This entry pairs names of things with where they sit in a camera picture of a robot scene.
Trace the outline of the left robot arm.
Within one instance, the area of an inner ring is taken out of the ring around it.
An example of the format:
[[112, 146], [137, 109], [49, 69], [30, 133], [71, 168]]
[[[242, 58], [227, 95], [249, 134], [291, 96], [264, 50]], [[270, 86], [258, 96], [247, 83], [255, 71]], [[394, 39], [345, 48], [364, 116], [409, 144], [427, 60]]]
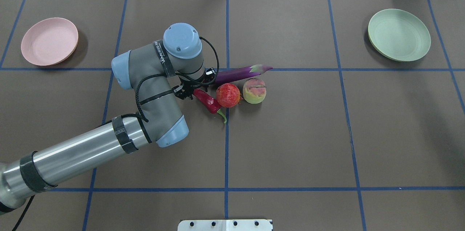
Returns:
[[20, 208], [29, 197], [145, 145], [168, 147], [187, 137], [176, 95], [186, 98], [182, 90], [191, 93], [205, 78], [196, 28], [172, 24], [163, 39], [115, 57], [112, 72], [123, 89], [134, 90], [138, 112], [116, 116], [82, 135], [1, 165], [2, 215]]

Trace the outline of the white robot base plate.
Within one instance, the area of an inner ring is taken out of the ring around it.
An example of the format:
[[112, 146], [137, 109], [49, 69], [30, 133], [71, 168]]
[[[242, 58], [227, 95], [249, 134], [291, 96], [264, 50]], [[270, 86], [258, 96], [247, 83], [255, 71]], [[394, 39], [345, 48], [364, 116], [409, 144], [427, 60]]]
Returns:
[[183, 220], [178, 231], [273, 231], [272, 220], [268, 219], [210, 219]]

